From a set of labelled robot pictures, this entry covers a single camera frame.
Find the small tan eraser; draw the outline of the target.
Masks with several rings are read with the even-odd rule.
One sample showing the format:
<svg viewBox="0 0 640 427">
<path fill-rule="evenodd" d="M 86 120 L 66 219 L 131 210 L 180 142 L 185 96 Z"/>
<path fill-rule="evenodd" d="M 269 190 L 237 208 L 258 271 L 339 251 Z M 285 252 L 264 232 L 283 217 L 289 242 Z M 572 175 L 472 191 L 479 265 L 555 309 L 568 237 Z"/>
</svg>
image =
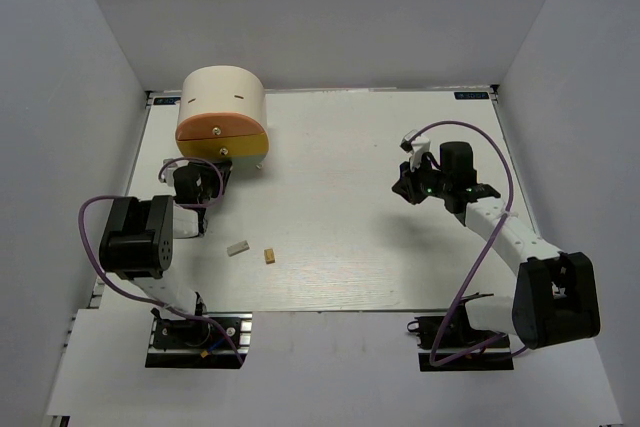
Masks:
<svg viewBox="0 0 640 427">
<path fill-rule="evenodd" d="M 275 253 L 272 248 L 264 250 L 264 260 L 267 265 L 273 264 L 276 261 Z"/>
</svg>

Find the grey white eraser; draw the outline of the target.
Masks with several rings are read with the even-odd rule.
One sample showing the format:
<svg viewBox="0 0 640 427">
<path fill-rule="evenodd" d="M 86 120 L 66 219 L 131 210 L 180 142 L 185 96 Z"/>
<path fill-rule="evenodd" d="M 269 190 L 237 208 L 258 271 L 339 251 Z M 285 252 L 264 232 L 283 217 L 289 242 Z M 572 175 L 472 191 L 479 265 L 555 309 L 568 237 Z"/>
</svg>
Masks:
<svg viewBox="0 0 640 427">
<path fill-rule="evenodd" d="M 226 248 L 227 255 L 233 257 L 240 253 L 246 252 L 250 249 L 249 243 L 246 240 L 232 244 Z"/>
</svg>

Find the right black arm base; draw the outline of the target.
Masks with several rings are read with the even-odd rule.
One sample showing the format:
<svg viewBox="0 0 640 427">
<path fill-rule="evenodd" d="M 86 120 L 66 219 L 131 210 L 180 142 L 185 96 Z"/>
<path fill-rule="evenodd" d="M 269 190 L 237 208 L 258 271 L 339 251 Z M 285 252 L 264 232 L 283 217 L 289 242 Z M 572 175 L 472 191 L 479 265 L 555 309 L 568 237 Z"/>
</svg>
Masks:
<svg viewBox="0 0 640 427">
<path fill-rule="evenodd" d="M 507 336 L 503 336 L 491 345 L 475 349 L 440 367 L 430 363 L 430 354 L 443 315 L 422 315 L 409 321 L 407 333 L 417 340 L 418 362 L 421 372 L 489 372 L 511 371 L 514 369 L 511 357 L 511 344 Z M 470 328 L 467 320 L 455 317 L 446 328 L 435 355 L 440 361 L 448 356 L 458 354 L 478 343 L 488 341 L 495 336 L 491 331 L 477 331 Z"/>
</svg>

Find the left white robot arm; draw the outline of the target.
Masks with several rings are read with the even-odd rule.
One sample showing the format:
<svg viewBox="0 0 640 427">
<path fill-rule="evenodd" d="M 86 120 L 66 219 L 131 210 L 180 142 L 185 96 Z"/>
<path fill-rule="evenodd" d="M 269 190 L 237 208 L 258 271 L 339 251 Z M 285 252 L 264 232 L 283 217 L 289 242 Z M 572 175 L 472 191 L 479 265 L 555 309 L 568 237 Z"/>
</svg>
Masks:
<svg viewBox="0 0 640 427">
<path fill-rule="evenodd" d="M 172 265 L 173 241 L 204 236 L 207 210 L 223 198 L 232 169 L 230 161 L 167 160 L 158 178 L 174 192 L 149 200 L 115 199 L 99 246 L 103 271 L 138 287 L 143 301 L 170 318 L 180 318 L 177 334 L 191 346 L 209 339 L 212 324 L 201 315 L 201 296 Z"/>
</svg>

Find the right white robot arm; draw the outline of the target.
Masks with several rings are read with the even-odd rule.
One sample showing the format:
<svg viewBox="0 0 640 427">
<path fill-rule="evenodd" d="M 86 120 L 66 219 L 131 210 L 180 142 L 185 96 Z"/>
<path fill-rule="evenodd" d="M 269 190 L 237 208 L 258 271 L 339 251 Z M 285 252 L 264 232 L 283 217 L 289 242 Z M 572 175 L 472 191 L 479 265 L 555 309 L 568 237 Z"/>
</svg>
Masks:
<svg viewBox="0 0 640 427">
<path fill-rule="evenodd" d="M 400 166 L 394 193 L 412 205 L 428 197 L 490 248 L 516 277 L 512 296 L 480 295 L 458 306 L 453 337 L 472 346 L 487 332 L 517 336 L 530 349 L 593 338 L 601 329 L 591 260 L 566 253 L 539 237 L 511 214 L 499 192 L 477 180 L 473 150 L 467 142 L 446 142 L 433 157 L 428 141 L 403 141 L 409 158 Z"/>
</svg>

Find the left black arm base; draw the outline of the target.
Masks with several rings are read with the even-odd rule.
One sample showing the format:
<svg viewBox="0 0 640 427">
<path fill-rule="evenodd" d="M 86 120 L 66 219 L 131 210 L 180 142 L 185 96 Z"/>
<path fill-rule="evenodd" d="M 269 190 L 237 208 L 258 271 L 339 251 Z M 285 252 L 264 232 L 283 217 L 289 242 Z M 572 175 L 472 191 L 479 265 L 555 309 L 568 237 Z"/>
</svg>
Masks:
<svg viewBox="0 0 640 427">
<path fill-rule="evenodd" d="M 249 352 L 250 313 L 208 313 L 225 330 L 242 360 Z M 188 370 L 236 370 L 241 362 L 224 336 L 210 324 L 169 320 L 156 316 L 148 342 L 146 368 Z"/>
</svg>

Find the orange top drawer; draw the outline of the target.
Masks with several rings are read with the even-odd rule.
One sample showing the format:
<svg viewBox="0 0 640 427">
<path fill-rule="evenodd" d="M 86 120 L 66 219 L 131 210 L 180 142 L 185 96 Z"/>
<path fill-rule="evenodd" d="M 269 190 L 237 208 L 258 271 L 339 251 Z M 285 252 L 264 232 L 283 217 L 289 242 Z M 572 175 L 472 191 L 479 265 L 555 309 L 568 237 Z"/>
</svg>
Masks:
<svg viewBox="0 0 640 427">
<path fill-rule="evenodd" d="M 186 118 L 178 123 L 177 141 L 205 140 L 216 137 L 241 137 L 264 133 L 255 119 L 239 113 L 205 113 Z"/>
</svg>

